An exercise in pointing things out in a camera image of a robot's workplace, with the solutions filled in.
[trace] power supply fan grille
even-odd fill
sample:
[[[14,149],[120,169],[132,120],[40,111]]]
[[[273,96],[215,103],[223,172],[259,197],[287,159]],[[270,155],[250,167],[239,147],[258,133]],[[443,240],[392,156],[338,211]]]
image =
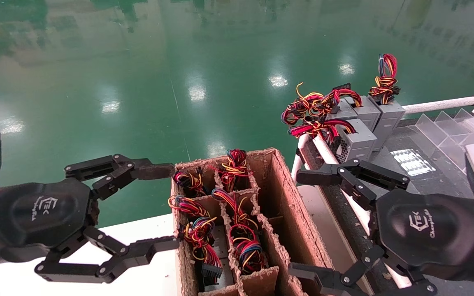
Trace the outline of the power supply fan grille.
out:
[[[344,163],[346,161],[346,157],[349,155],[349,151],[347,150],[348,145],[344,139],[341,139],[341,144],[336,152],[336,158],[339,163]]]

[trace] power supply unit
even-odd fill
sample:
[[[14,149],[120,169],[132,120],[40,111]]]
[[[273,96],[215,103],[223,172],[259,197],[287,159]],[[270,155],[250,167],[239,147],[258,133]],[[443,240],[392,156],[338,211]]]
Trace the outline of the power supply unit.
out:
[[[376,137],[361,120],[350,119],[347,122],[352,124],[356,133],[348,134],[342,125],[336,125],[341,137],[340,146],[335,153],[337,160],[340,163],[353,158],[369,160]]]
[[[381,111],[378,106],[367,96],[361,96],[361,107],[354,107],[354,99],[346,97],[345,100],[353,106],[352,109],[357,114],[357,118],[361,120],[371,131],[374,131],[378,119],[380,119]]]
[[[405,114],[405,109],[394,100],[390,101],[387,105],[378,105],[371,96],[368,96],[368,98],[378,106],[381,112],[380,119],[372,131],[378,139],[376,143],[374,143],[373,151],[380,151],[385,141],[387,141],[387,138],[393,133],[393,129],[395,129],[398,122],[402,119],[403,114]]]
[[[356,112],[354,112],[354,109],[348,102],[348,99],[354,104],[354,99],[352,99],[350,96],[348,97],[343,97],[339,100],[339,103],[337,106],[339,107],[339,110],[336,113],[329,113],[327,114],[327,120],[329,119],[341,119],[341,120],[348,120],[348,119],[354,119],[358,115]]]

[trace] green epoxy floor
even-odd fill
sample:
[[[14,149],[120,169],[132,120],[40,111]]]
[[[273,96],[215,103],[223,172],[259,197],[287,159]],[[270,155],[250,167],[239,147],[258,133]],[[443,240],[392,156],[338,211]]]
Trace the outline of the green epoxy floor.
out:
[[[403,105],[474,95],[472,0],[0,0],[0,186],[122,153],[185,162],[297,140],[303,92],[365,93],[378,53]],[[169,213],[170,180],[101,203],[100,226]]]

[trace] white table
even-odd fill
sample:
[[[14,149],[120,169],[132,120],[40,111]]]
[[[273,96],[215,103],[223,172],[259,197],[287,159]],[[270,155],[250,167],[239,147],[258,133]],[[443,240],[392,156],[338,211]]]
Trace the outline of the white table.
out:
[[[100,230],[124,244],[130,244],[145,238],[173,235],[173,220],[171,214],[168,214],[104,227]],[[109,254],[87,243],[62,262],[101,264],[109,258]],[[0,295],[118,296],[144,294],[144,291],[147,295],[152,296],[175,296],[177,294],[174,250],[156,253],[150,265],[130,268],[111,284],[45,281],[34,273],[34,268],[42,260],[43,258],[23,264],[0,264]]]

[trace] tangled cable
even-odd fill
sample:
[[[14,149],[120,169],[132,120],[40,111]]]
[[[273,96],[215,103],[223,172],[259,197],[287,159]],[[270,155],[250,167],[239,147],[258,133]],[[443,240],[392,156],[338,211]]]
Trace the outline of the tangled cable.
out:
[[[248,177],[250,172],[246,169],[246,151],[241,149],[228,150],[228,163],[222,163],[221,173],[222,183],[226,191],[233,191],[233,187],[239,177]]]
[[[232,243],[244,274],[260,271],[265,267],[267,259],[261,243],[254,231],[242,224],[235,224],[230,229]]]
[[[193,257],[203,262],[202,271],[209,272],[204,265],[222,269],[222,263],[210,244],[213,242],[211,231],[215,228],[217,217],[211,218],[209,212],[201,204],[182,195],[170,197],[167,203],[170,208],[186,214],[190,221],[193,220],[181,227],[179,231],[184,236],[184,240],[193,246]],[[213,282],[216,283],[216,281],[217,276],[213,277]]]
[[[395,86],[396,72],[397,72],[397,60],[392,54],[384,54],[379,56],[378,59],[378,72],[380,76],[376,76],[376,86],[373,86],[369,90],[369,95],[381,99],[382,105],[387,105],[393,95],[399,94],[399,88]]]
[[[173,175],[173,180],[178,186],[184,188],[186,195],[189,197],[202,197],[207,195],[206,188],[202,183],[202,174],[200,167],[197,168],[199,177],[194,176],[191,173],[177,171]]]
[[[301,137],[304,134],[309,134],[313,139],[316,136],[320,136],[322,139],[326,140],[328,143],[334,141],[336,137],[339,136],[337,132],[336,125],[342,125],[345,127],[345,132],[348,134],[356,133],[356,130],[348,121],[340,119],[331,119],[325,120],[323,122],[319,121],[309,121],[304,122],[299,126],[292,126],[288,130],[288,133],[295,136],[296,138]]]
[[[233,223],[235,223],[236,225],[242,224],[247,227],[253,224],[256,227],[256,229],[258,229],[257,223],[255,223],[255,221],[250,219],[250,216],[248,215],[248,213],[245,213],[242,210],[242,204],[248,198],[247,196],[241,199],[238,206],[237,206],[237,200],[235,199],[235,192],[232,195],[230,195],[229,193],[224,191],[224,189],[215,188],[211,192],[211,196],[218,201],[226,202],[226,204],[228,204],[232,208]]]
[[[258,230],[258,225],[250,219],[248,213],[242,210],[242,204],[248,197],[243,197],[237,205],[235,193],[230,195],[223,189],[215,188],[211,195],[218,201],[226,202],[233,210],[233,225],[230,228],[230,236],[243,273],[250,274],[264,268],[267,261],[261,243],[258,241],[254,230],[250,228],[253,225]]]
[[[306,96],[299,93],[299,86],[297,85],[295,92],[297,99],[286,107],[286,110],[281,113],[281,121],[288,125],[295,125],[299,119],[305,116],[320,117],[332,112],[332,110],[339,104],[340,97],[350,96],[354,99],[356,107],[361,107],[361,97],[359,94],[348,88],[340,88],[332,90],[327,95],[319,92],[311,92]]]

